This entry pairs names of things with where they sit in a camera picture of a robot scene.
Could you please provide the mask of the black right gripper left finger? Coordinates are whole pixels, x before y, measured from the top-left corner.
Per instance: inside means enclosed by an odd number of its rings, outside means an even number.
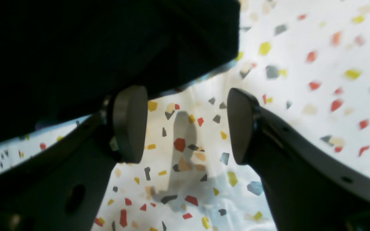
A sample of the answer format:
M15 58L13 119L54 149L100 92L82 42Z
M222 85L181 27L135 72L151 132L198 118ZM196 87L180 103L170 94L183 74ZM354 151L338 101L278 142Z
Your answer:
M42 153L0 174L0 231L89 231L117 163L143 156L148 93L132 85Z

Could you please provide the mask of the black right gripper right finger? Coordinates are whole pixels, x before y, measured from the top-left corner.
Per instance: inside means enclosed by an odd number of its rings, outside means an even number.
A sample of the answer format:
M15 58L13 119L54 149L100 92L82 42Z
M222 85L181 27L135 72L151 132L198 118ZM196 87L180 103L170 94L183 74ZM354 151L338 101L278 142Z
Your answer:
M370 231L370 178L307 141L255 96L227 97L235 162L260 176L279 231Z

